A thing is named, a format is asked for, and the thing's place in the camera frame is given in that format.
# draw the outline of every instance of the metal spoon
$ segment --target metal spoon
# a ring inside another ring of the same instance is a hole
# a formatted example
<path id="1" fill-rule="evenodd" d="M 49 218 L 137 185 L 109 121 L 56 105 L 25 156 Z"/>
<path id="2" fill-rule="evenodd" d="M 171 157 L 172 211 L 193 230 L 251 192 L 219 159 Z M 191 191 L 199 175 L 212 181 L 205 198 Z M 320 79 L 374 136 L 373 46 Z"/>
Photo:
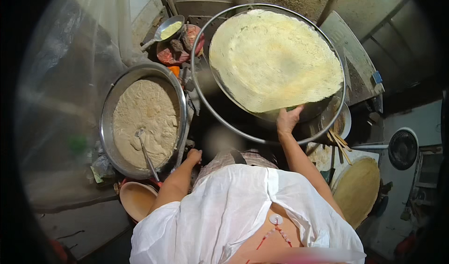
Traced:
<path id="1" fill-rule="evenodd" d="M 148 153 L 147 153 L 146 148 L 145 148 L 145 145 L 143 144 L 143 140 L 142 140 L 141 135 L 144 132 L 145 132 L 145 130 L 143 128 L 141 128 L 138 131 L 136 131 L 136 134 L 134 136 L 139 138 L 139 140 L 141 142 L 141 145 L 142 145 L 143 156 L 145 157 L 146 164 L 149 166 L 149 168 L 153 172 L 153 176 L 156 179 L 156 184 L 160 187 L 162 185 L 162 182 L 159 180 L 159 176 L 158 176 L 156 170 L 154 169 L 153 162 L 149 158 Z"/>
<path id="2" fill-rule="evenodd" d="M 176 36 L 178 36 L 181 32 L 182 32 L 182 27 L 184 26 L 184 16 L 182 15 L 177 15 L 174 17 L 169 18 L 168 20 L 164 21 L 159 27 L 158 29 L 156 29 L 156 33 L 154 33 L 154 38 L 151 39 L 150 41 L 146 42 L 143 46 L 142 46 L 142 52 L 146 51 L 152 44 L 154 44 L 155 42 L 161 42 L 161 41 L 166 41 L 166 40 L 171 40 L 172 38 L 175 38 Z M 178 29 L 178 31 L 176 31 L 173 35 L 171 35 L 170 37 L 168 37 L 167 39 L 162 39 L 161 38 L 161 34 L 162 31 L 164 31 L 167 27 L 169 27 L 170 25 L 174 24 L 175 22 L 182 22 L 181 27 Z"/>

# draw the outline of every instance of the red string necklace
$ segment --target red string necklace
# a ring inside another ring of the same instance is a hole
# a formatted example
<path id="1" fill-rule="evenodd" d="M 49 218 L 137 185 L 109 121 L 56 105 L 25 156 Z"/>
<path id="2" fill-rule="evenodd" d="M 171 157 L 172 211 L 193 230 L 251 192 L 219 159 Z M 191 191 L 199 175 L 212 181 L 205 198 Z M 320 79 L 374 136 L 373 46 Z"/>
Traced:
<path id="1" fill-rule="evenodd" d="M 265 236 L 262 238 L 261 243 L 259 244 L 259 246 L 256 248 L 256 250 L 258 250 L 262 243 L 264 242 L 265 239 L 267 239 L 271 233 L 274 233 L 276 231 L 278 231 L 282 237 L 284 238 L 284 240 L 289 244 L 290 247 L 293 247 L 290 243 L 290 239 L 287 237 L 287 234 L 281 230 L 281 228 L 279 228 L 278 224 L 282 224 L 282 217 L 280 215 L 277 214 L 272 214 L 269 218 L 270 222 L 274 224 L 274 229 L 271 229 L 270 231 L 268 231 L 268 233 L 265 234 Z"/>

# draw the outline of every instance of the fan grille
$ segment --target fan grille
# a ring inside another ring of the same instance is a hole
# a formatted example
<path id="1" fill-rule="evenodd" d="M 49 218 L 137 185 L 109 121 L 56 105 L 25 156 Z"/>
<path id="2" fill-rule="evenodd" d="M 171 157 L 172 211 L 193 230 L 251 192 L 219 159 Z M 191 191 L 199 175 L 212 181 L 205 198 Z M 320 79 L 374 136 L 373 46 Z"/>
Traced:
<path id="1" fill-rule="evenodd" d="M 412 132 L 400 130 L 391 137 L 388 156 L 391 164 L 398 170 L 410 168 L 418 154 L 418 143 Z"/>

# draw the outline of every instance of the white shirt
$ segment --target white shirt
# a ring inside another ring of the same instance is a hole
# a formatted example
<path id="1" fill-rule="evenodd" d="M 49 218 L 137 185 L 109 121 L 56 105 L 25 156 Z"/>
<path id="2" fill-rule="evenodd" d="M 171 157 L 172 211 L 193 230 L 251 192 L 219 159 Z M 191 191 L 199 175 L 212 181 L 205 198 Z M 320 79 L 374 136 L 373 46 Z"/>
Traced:
<path id="1" fill-rule="evenodd" d="M 131 264 L 224 264 L 281 205 L 308 247 L 363 251 L 352 227 L 296 172 L 234 164 L 201 178 L 180 202 L 134 228 Z"/>

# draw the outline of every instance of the large flat pancake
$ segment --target large flat pancake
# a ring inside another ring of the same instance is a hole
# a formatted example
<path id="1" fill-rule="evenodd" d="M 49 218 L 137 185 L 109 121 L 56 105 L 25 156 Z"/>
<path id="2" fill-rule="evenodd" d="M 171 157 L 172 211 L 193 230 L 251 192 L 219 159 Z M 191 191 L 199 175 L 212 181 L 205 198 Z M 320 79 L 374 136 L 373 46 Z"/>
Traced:
<path id="1" fill-rule="evenodd" d="M 210 65 L 234 100 L 263 113 L 336 93 L 340 61 L 303 21 L 260 9 L 225 21 L 214 34 Z"/>
<path id="2" fill-rule="evenodd" d="M 355 162 L 341 178 L 334 200 L 346 221 L 356 229 L 371 211 L 379 191 L 380 173 L 372 158 Z"/>

